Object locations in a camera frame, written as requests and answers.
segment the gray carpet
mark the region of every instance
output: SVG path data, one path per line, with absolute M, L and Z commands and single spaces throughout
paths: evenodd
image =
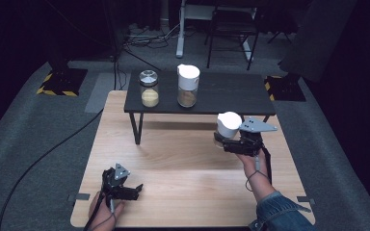
M 150 45 L 166 45 L 163 48 L 130 46 L 131 52 L 163 70 L 194 64 L 201 72 L 284 74 L 278 68 L 289 46 L 284 37 L 268 44 L 271 35 L 262 36 L 251 70 L 246 71 L 241 53 L 215 54 L 211 68 L 205 68 L 204 34 L 188 35 L 182 59 L 175 57 L 176 38 Z M 110 62 L 74 61 L 69 66 L 89 70 L 78 97 L 36 94 L 50 70 L 45 64 L 30 76 L 0 121 L 0 213 L 23 172 L 93 119 L 115 83 L 119 89 L 128 82 L 132 70 L 152 69 L 125 52 L 119 58 L 121 72 L 116 82 Z M 316 227 L 331 231 L 370 230 L 370 197 L 304 81 L 300 85 L 305 102 L 275 101 L 274 105 L 306 193 L 315 201 L 311 209 Z M 67 197 L 78 193 L 98 121 L 99 117 L 55 148 L 24 177 L 8 204 L 2 230 L 81 230 L 70 225 L 73 207 Z

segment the jar with yellow contents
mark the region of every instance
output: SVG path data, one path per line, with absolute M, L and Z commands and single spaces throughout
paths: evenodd
M 149 108 L 157 106 L 159 102 L 158 75 L 153 70 L 140 73 L 141 99 L 143 105 Z

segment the black cable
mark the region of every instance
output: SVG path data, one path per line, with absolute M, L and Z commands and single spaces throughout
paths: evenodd
M 159 46 L 151 46 L 151 44 L 160 44 L 160 43 L 164 43 L 163 45 L 159 45 Z M 161 41 L 154 41 L 154 42 L 151 42 L 149 45 L 147 45 L 147 47 L 151 48 L 151 49 L 158 49 L 158 48 L 164 48 L 164 47 L 167 47 L 169 46 L 168 44 L 168 41 L 166 38 L 162 38 Z
M 101 221 L 101 223 L 97 224 L 95 227 L 92 228 L 92 231 L 94 231 L 96 228 L 98 228 L 100 225 L 102 225 L 103 223 L 107 222 L 107 220 L 109 220 L 110 218 L 114 218 L 114 227 L 116 227 L 116 224 L 117 224 L 117 218 L 116 218 L 116 215 L 115 214 L 111 214 L 110 216 L 108 216 L 106 219 L 104 219 L 103 221 Z
M 92 211 L 92 215 L 90 216 L 89 220 L 87 221 L 86 225 L 84 226 L 84 231 L 89 230 L 90 225 L 92 225 L 93 220 L 94 220 L 95 216 L 97 215 L 98 209 L 100 208 L 101 202 L 103 201 L 104 197 L 107 198 L 107 196 L 103 195 L 103 186 L 101 185 L 101 191 L 98 195 L 97 203 L 95 204 L 94 210 Z
M 192 37 L 195 33 L 197 33 L 198 31 L 194 31 L 191 35 L 186 35 L 185 33 L 184 33 L 184 37 Z
M 250 179 L 251 179 L 251 178 L 252 178 L 256 173 L 259 173 L 259 174 L 261 174 L 262 176 L 266 177 L 266 178 L 269 180 L 269 182 L 270 182 L 270 179 L 269 179 L 269 177 L 267 177 L 267 175 L 265 175 L 263 172 L 261 172 L 261 171 L 257 170 L 257 171 L 255 171 L 252 175 L 250 175 L 250 176 L 248 177 L 248 179 L 246 180 L 246 183 L 245 183 L 245 187 L 246 187 L 246 189 L 247 189 L 248 191 L 250 191 L 250 192 L 253 192 L 253 190 L 249 189 L 249 187 L 248 187 L 248 183 L 249 183 L 249 180 L 250 180 Z
M 166 47 L 168 46 L 168 39 L 172 38 L 171 34 L 177 30 L 177 27 L 179 26 L 176 25 L 172 30 L 170 30 L 167 34 L 164 32 L 164 30 L 161 28 L 161 31 L 162 31 L 162 35 L 161 36 L 155 36 L 155 37 L 152 37 L 152 38 L 145 38 L 145 39 L 136 39 L 136 37 L 144 32 L 147 31 L 147 29 L 143 29 L 140 33 L 138 33 L 137 35 L 133 36 L 133 38 L 131 38 L 128 42 L 126 42 L 126 46 L 128 45 L 132 45 L 132 46 L 135 46 L 135 47 L 149 47 L 149 48 L 163 48 L 163 47 Z M 152 43 L 166 43 L 165 45 L 163 46 L 159 46 L 159 47 L 153 47 L 153 46 L 150 46 Z
M 104 15 L 106 16 L 109 39 L 110 39 L 110 43 L 113 44 L 113 48 L 117 50 L 118 46 L 117 46 L 117 43 L 116 43 L 116 40 L 115 40 L 114 31 L 112 30 L 113 25 L 112 25 L 112 22 L 110 21 L 111 20 L 111 15 L 110 15 L 110 12 L 109 12 L 110 9 L 107 8 L 105 1 L 106 0 L 102 1 L 102 5 L 103 5 Z
M 87 122 L 83 127 L 81 127 L 80 129 L 78 129 L 77 131 L 75 131 L 74 133 L 72 133 L 70 136 L 68 136 L 67 138 L 65 138 L 64 140 L 62 140 L 61 142 L 59 142 L 58 144 L 54 145 L 52 148 L 50 148 L 47 152 L 45 152 L 42 156 L 40 156 L 36 161 L 34 161 L 27 169 L 25 172 L 23 172 L 23 174 L 19 177 L 19 179 L 16 181 L 16 183 L 14 184 L 13 188 L 11 189 L 6 201 L 5 201 L 5 204 L 4 206 L 2 207 L 2 210 L 1 210 L 1 214 L 0 214 L 0 230 L 1 230 L 1 226 L 2 226 L 2 220 L 3 220 L 3 217 L 5 215 L 5 210 L 6 210 L 6 207 L 8 206 L 8 203 L 9 201 L 11 200 L 11 197 L 13 195 L 13 192 L 16 190 L 16 187 L 19 185 L 19 183 L 22 181 L 22 179 L 26 176 L 26 174 L 35 166 L 38 164 L 39 161 L 41 161 L 43 158 L 45 158 L 48 154 L 50 154 L 54 149 L 56 149 L 57 147 L 59 147 L 60 145 L 62 145 L 63 143 L 67 142 L 68 140 L 70 140 L 71 138 L 73 138 L 75 135 L 77 135 L 78 133 L 80 133 L 83 129 L 85 129 L 87 126 L 89 126 L 93 121 L 95 121 L 98 116 L 100 116 L 102 114 L 104 109 L 102 109 L 100 112 L 98 112 L 95 117 L 93 117 L 89 122 Z
M 129 31 L 130 31 L 130 33 L 129 33 L 129 35 L 132 35 L 132 34 L 134 34 L 134 30 L 135 29 L 129 29 Z M 142 31 L 141 32 L 139 32 L 139 33 L 137 33 L 136 35 L 134 35 L 134 36 L 132 36 L 132 38 L 130 38 L 128 41 L 127 41 L 127 44 L 131 44 L 131 43 L 135 43 L 136 41 L 134 41 L 137 37 L 139 37 L 141 34 L 143 34 L 143 33 L 145 33 L 146 31 L 148 31 L 148 29 L 146 28 L 146 29 L 141 29 Z
M 146 64 L 148 64 L 148 65 L 150 65 L 150 66 L 152 66 L 152 67 L 154 67 L 155 69 L 157 69 L 157 70 L 160 70 L 160 71 L 161 71 L 161 69 L 160 69 L 160 68 L 158 68 L 157 66 L 155 66 L 155 65 L 153 65 L 153 64 L 150 64 L 149 62 L 147 62 L 147 61 L 143 60 L 142 58 L 140 58 L 140 57 L 138 57 L 138 56 L 134 55 L 134 54 L 133 54 L 133 53 L 131 53 L 130 51 L 128 51 L 128 50 L 126 50 L 126 49 L 123 49 L 123 51 L 125 51 L 127 54 L 129 54 L 129 55 L 131 55 L 131 56 L 133 56 L 133 57 L 137 58 L 138 60 L 140 60 L 140 61 L 142 61 L 142 62 L 144 62 L 144 63 L 146 63 Z
M 124 84 L 122 83 L 121 76 L 119 75 L 120 71 L 124 74 Z M 127 84 L 127 74 L 119 69 L 119 62 L 114 61 L 114 90 L 117 89 L 117 75 L 119 76 L 119 90 L 122 90 Z
M 112 45 L 110 44 L 106 44 L 102 41 L 99 41 L 95 38 L 92 38 L 91 36 L 87 35 L 86 33 L 84 33 L 82 30 L 80 30 L 77 26 L 75 26 L 64 14 L 62 14 L 55 6 L 53 6 L 53 4 L 51 4 L 48 0 L 44 0 L 44 2 L 46 2 L 47 5 L 49 5 L 62 19 L 64 19 L 74 30 L 76 30 L 77 32 L 79 32 L 80 34 L 82 34 L 84 37 L 86 37 L 87 39 L 90 39 L 92 41 L 94 41 L 95 43 L 98 43 L 100 45 L 103 45 L 103 46 L 106 46 L 106 47 L 112 47 Z

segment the glass jar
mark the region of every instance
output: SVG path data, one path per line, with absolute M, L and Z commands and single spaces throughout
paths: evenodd
M 197 102 L 199 69 L 194 65 L 178 66 L 178 103 L 190 108 Z
M 159 102 L 158 75 L 153 70 L 140 73 L 141 99 L 143 105 L 149 108 L 157 106 Z

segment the wooden table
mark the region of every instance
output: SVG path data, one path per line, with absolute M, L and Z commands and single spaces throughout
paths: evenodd
M 131 175 L 125 187 L 144 184 L 137 201 L 128 201 L 119 227 L 234 227 L 255 218 L 256 202 L 245 189 L 241 162 L 213 143 L 216 115 L 148 115 L 141 145 L 132 142 L 126 91 L 111 91 L 100 120 L 71 224 L 85 226 L 89 206 L 101 187 L 101 174 L 120 163 Z M 273 185 L 295 202 L 304 188 L 276 116 L 278 131 L 263 133 L 272 154 Z M 309 208 L 309 203 L 299 203 Z M 312 213 L 304 215 L 314 223 Z

